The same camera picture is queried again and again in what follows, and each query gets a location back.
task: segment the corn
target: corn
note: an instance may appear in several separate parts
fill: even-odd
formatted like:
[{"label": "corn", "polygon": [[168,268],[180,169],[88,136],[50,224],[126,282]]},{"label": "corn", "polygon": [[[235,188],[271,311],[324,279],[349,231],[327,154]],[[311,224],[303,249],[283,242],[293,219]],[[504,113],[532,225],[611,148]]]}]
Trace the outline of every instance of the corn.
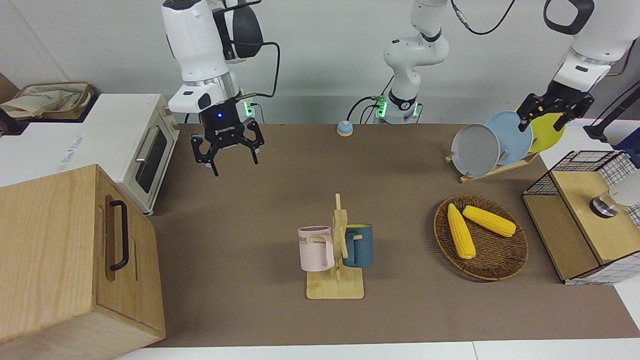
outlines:
[{"label": "corn", "polygon": [[453,244],[456,246],[456,252],[462,259],[472,259],[476,256],[476,247],[471,239],[471,233],[465,223],[465,219],[454,204],[449,204],[447,212],[449,220],[449,229],[453,237]]},{"label": "corn", "polygon": [[487,210],[482,210],[475,206],[465,206],[462,215],[476,224],[507,238],[516,233],[516,224]]}]

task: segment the oven window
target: oven window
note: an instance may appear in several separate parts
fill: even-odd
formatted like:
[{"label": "oven window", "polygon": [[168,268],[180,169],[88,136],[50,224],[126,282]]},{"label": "oven window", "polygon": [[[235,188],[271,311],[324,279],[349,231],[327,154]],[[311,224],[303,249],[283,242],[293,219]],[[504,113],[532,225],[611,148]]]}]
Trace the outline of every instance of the oven window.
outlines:
[{"label": "oven window", "polygon": [[166,149],[166,144],[167,140],[164,133],[161,130],[158,131],[158,136],[153,144],[151,153],[149,153],[147,161],[141,163],[138,167],[136,182],[140,185],[142,190],[145,191],[145,193],[149,193],[149,191],[151,191],[151,185],[156,178],[156,172],[160,166],[160,162],[162,161],[162,155]]}]

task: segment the blue plate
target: blue plate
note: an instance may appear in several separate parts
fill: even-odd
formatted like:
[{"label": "blue plate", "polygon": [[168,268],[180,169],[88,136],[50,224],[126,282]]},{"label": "blue plate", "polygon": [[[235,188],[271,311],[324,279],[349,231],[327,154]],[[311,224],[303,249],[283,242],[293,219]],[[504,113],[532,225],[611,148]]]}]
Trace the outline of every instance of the blue plate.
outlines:
[{"label": "blue plate", "polygon": [[499,165],[510,165],[524,158],[533,143],[531,126],[521,133],[518,129],[520,117],[515,111],[503,111],[490,117],[484,125],[491,129],[500,143],[500,151],[507,153],[498,161]]}]

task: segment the table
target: table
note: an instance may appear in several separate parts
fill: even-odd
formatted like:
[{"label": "table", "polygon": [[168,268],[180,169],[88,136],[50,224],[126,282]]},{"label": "table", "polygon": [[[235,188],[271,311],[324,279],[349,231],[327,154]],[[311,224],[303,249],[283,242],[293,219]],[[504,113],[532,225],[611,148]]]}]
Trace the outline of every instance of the table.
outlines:
[{"label": "table", "polygon": [[[158,347],[314,345],[638,337],[613,287],[564,286],[520,194],[533,164],[470,184],[443,157],[456,125],[262,126],[259,166],[248,149],[195,164],[180,138],[151,218],[157,229],[167,339]],[[185,126],[183,134],[200,132]],[[310,301],[296,229],[329,224],[340,192],[352,222],[374,225],[376,264],[359,301]],[[433,214],[458,193],[502,204],[530,256],[518,276],[478,283],[441,261]]]}]

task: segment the woven tray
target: woven tray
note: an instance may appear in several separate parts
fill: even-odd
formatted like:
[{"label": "woven tray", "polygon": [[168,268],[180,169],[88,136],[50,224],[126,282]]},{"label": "woven tray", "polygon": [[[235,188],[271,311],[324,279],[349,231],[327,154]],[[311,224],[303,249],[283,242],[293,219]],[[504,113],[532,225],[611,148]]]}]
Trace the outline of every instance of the woven tray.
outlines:
[{"label": "woven tray", "polygon": [[[461,212],[466,205],[471,205],[509,219],[516,224],[516,233],[511,238],[505,238],[465,218],[476,246],[476,256],[469,260],[460,259],[447,220],[450,203]],[[496,281],[512,277],[522,271],[529,257],[527,238],[520,224],[502,206],[482,196],[457,195],[443,201],[436,212],[433,229],[438,246],[447,259],[460,270],[479,279]]]}]

